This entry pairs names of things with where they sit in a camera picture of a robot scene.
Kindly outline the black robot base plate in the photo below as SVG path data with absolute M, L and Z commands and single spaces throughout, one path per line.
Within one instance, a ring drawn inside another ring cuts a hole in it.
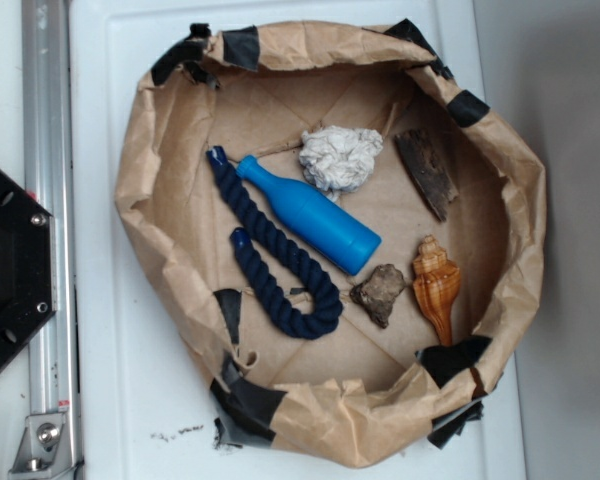
M 52 219 L 0 169 L 0 373 L 55 312 Z

